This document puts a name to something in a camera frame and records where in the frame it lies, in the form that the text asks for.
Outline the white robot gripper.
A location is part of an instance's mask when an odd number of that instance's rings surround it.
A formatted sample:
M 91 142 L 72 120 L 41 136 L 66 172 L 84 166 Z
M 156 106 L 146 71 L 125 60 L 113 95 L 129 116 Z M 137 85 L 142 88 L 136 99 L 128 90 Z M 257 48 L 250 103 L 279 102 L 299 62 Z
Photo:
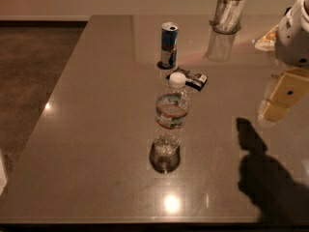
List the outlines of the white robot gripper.
M 309 0 L 296 0 L 280 20 L 275 52 L 295 67 L 271 77 L 258 110 L 261 124 L 279 122 L 309 92 Z

